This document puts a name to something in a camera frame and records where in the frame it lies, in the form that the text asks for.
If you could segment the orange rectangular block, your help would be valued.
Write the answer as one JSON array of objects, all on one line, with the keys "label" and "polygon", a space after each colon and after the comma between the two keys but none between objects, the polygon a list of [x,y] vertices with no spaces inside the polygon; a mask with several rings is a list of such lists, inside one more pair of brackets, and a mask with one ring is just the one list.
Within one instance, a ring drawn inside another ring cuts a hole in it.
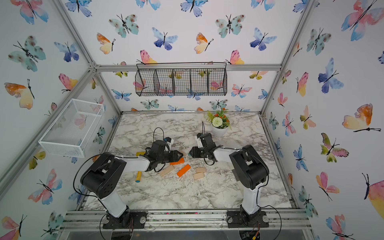
[{"label": "orange rectangular block", "polygon": [[170,163],[171,166],[175,166],[175,165],[180,165],[180,164],[183,164],[185,162],[184,158],[181,158],[179,161],[177,162],[173,162],[173,163]]},{"label": "orange rectangular block", "polygon": [[185,165],[182,169],[180,169],[177,172],[177,176],[181,178],[183,175],[185,175],[189,170],[191,169],[190,165]]}]

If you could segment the long natural wood block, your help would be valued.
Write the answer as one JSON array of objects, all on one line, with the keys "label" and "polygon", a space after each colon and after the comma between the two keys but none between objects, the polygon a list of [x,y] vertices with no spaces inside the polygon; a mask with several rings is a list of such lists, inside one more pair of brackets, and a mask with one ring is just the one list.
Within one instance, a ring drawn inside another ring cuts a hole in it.
[{"label": "long natural wood block", "polygon": [[169,165],[167,168],[161,170],[159,172],[159,175],[161,177],[164,177],[165,175],[169,174],[170,172],[172,172],[173,170],[175,169],[175,167],[173,165]]}]

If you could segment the short natural wood block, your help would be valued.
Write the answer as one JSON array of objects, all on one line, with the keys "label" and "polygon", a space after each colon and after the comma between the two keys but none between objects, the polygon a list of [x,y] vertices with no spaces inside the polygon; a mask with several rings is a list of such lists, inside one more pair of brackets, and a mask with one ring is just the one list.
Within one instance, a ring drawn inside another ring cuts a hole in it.
[{"label": "short natural wood block", "polygon": [[206,173],[207,169],[206,168],[196,168],[196,173]]}]

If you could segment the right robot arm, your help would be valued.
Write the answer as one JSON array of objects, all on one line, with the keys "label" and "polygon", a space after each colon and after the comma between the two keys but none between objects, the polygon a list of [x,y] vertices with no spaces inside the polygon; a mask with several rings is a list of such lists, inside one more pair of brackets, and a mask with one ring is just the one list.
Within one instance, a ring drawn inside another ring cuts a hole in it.
[{"label": "right robot arm", "polygon": [[244,187],[244,198],[240,209],[227,211],[229,228],[267,228],[267,214],[259,205],[261,190],[268,184],[269,168],[251,145],[241,149],[216,146],[193,147],[192,158],[209,159],[213,162],[232,163],[236,176]]}]

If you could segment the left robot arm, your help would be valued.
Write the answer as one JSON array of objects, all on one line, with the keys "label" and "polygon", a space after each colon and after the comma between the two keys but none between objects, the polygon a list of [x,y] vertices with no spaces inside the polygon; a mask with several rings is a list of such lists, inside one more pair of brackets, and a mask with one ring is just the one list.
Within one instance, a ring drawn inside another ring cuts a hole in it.
[{"label": "left robot arm", "polygon": [[94,194],[106,209],[103,229],[143,229],[147,213],[132,213],[123,202],[116,187],[124,173],[150,172],[159,164],[178,162],[183,153],[171,150],[171,142],[156,140],[146,148],[143,155],[137,157],[117,157],[111,153],[102,153],[83,173],[81,184]]}]

